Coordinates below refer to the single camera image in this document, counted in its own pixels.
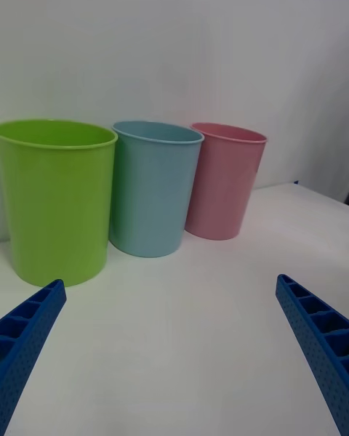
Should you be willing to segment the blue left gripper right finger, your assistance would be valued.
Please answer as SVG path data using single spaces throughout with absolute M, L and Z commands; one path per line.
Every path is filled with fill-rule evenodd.
M 349 434 L 349 322 L 285 274 L 276 298 L 341 435 Z

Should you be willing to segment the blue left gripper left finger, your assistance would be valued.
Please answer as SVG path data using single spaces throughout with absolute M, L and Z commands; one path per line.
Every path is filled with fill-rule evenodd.
M 49 333 L 66 302 L 52 281 L 0 320 L 0 435 L 4 435 Z

